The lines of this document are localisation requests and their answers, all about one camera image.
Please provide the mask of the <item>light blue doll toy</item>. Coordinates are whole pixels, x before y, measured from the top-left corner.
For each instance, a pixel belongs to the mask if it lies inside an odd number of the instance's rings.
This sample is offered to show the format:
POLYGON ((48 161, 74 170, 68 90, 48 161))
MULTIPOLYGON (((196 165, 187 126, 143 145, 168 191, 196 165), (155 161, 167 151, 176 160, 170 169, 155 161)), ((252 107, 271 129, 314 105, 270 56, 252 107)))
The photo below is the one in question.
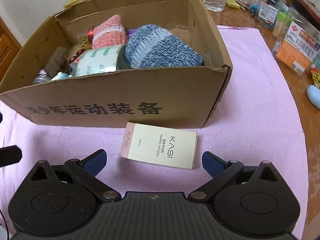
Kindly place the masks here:
POLYGON ((51 81, 56 81, 56 80, 62 80, 66 79, 69 77, 73 77, 71 74, 63 73, 63 72, 58 72, 52 79, 51 81))

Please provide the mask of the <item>beige KASI box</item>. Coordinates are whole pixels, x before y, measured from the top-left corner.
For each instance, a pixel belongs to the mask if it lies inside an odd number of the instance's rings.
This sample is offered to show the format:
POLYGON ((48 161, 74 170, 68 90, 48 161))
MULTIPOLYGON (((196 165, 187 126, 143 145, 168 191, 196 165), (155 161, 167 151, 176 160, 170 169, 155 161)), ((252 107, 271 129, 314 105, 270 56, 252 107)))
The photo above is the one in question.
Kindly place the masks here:
POLYGON ((121 144, 120 157, 192 170, 196 144, 196 132, 129 122, 121 144))

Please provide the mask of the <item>jar of gold capsules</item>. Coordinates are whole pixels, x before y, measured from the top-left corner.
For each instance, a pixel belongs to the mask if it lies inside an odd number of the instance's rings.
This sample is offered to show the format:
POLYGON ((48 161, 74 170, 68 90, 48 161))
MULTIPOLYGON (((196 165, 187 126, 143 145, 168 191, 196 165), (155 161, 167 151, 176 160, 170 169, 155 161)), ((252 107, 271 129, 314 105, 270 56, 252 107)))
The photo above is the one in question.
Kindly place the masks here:
POLYGON ((92 49, 93 28, 84 30, 76 36, 78 46, 82 49, 92 49))

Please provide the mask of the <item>clear tape roll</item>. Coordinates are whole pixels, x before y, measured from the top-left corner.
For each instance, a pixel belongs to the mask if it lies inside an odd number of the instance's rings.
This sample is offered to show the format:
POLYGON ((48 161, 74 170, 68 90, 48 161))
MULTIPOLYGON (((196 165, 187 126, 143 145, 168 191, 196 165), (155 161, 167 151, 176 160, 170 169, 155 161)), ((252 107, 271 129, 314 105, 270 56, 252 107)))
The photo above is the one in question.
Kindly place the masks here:
POLYGON ((125 45, 116 45, 86 50, 81 56, 72 75, 75 77, 115 72, 128 69, 124 58, 125 45))

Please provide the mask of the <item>pink knitted sleeve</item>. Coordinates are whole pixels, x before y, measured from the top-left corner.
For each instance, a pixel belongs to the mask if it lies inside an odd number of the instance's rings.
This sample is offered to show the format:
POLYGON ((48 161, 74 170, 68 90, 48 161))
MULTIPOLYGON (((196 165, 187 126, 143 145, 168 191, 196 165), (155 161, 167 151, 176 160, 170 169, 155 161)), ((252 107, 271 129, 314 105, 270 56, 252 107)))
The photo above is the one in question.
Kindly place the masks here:
POLYGON ((120 15, 113 15, 93 28, 93 49, 127 44, 127 42, 127 34, 120 15))

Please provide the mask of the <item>purple keychain toy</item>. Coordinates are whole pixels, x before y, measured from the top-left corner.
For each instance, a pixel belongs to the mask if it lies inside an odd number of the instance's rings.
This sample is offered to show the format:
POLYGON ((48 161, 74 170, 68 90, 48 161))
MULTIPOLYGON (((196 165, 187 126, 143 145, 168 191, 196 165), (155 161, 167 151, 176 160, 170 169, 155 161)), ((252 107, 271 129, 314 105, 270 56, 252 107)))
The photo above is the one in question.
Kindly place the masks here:
POLYGON ((130 38, 135 32, 136 32, 137 29, 128 29, 126 31, 126 35, 128 38, 130 38))

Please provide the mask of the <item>blue knitted sleeve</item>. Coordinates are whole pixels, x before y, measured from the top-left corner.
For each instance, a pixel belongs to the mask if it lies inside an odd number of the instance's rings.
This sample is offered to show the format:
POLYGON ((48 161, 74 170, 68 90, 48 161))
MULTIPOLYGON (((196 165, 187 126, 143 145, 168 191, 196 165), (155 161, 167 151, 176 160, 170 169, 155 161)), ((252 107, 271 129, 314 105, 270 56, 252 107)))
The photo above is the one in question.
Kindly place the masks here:
POLYGON ((204 59, 180 38, 158 25, 146 24, 131 35, 124 57, 131 68, 201 66, 204 59))

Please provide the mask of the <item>wooden chair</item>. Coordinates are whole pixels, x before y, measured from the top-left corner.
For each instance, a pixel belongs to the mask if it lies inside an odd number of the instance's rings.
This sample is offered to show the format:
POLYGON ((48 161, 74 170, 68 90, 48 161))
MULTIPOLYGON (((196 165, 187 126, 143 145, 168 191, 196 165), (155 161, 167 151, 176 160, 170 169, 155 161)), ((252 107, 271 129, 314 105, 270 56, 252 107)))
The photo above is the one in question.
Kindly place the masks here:
POLYGON ((0 37, 0 80, 2 80, 22 47, 1 18, 0 37))
POLYGON ((293 2, 293 5, 297 6, 297 11, 306 17, 308 21, 319 25, 319 10, 309 0, 285 0, 287 5, 293 2))

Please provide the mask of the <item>gold ornament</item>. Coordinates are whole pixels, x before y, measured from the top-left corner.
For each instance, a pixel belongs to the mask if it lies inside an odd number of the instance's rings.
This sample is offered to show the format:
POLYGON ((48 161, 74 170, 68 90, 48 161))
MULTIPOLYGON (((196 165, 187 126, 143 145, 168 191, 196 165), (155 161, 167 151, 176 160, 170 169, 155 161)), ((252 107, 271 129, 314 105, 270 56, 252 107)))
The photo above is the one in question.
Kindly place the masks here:
POLYGON ((310 68, 313 85, 320 89, 320 73, 317 68, 310 68))

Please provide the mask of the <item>clear box orange label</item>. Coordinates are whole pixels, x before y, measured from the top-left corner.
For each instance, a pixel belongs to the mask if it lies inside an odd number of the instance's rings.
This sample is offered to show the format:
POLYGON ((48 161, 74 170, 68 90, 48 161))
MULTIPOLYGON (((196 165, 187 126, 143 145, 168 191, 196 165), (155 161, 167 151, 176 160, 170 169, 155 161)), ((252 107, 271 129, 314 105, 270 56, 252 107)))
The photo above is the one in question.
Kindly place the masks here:
POLYGON ((319 52, 319 30, 305 8, 290 5, 285 27, 272 49, 273 56, 301 77, 319 52))

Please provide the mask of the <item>brown cardboard box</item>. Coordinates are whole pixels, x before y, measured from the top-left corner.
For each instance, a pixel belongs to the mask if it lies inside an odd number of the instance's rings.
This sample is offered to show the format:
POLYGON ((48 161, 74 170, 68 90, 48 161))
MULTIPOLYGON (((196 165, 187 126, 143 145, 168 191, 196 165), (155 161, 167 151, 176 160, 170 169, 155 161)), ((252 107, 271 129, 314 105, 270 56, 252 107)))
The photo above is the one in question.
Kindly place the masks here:
POLYGON ((1 100, 39 125, 123 128, 128 122, 200 128, 211 118, 232 74, 219 30, 201 0, 89 0, 49 17, 1 80, 1 100), (35 84, 58 48, 77 50, 77 36, 114 15, 126 29, 155 24, 195 50, 198 66, 116 65, 91 74, 35 84))

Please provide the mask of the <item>green cap toothpick holder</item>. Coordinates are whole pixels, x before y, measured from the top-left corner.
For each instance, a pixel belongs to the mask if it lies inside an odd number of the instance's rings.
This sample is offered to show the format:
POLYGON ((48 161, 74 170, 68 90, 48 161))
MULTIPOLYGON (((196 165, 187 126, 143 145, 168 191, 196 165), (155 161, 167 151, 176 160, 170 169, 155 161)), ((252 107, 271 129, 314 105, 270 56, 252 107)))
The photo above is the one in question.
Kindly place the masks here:
POLYGON ((280 12, 277 16, 277 20, 272 31, 272 36, 276 40, 281 40, 283 36, 286 34, 289 25, 291 24, 291 17, 284 13, 280 12))

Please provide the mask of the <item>glass jar with pens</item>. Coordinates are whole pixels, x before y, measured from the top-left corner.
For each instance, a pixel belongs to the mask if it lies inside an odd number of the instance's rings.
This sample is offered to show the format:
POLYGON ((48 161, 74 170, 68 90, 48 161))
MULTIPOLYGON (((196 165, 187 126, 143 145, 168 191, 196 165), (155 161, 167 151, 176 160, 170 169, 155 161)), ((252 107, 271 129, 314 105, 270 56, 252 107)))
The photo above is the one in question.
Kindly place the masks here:
POLYGON ((273 29, 278 14, 281 12, 285 0, 265 0, 257 9, 255 19, 265 28, 273 29))

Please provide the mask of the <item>small blue toy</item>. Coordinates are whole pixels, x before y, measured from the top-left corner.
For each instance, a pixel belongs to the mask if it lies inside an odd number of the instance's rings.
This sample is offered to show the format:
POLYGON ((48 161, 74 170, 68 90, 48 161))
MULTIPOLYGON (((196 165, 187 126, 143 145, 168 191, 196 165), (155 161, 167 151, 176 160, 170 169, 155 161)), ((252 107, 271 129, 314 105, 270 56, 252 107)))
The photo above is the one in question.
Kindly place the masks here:
POLYGON ((257 4, 252 4, 249 6, 249 12, 251 13, 252 16, 255 16, 257 13, 258 5, 257 4))

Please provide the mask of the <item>right wooden chair back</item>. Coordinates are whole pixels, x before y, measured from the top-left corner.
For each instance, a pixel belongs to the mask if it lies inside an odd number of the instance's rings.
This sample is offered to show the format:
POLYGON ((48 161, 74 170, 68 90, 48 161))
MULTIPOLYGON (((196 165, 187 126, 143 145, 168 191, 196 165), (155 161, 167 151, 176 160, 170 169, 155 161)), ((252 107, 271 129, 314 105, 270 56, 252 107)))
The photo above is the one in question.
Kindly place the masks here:
POLYGON ((309 0, 285 0, 287 5, 293 2, 293 5, 297 6, 297 11, 306 17, 308 21, 319 25, 319 10, 309 0))

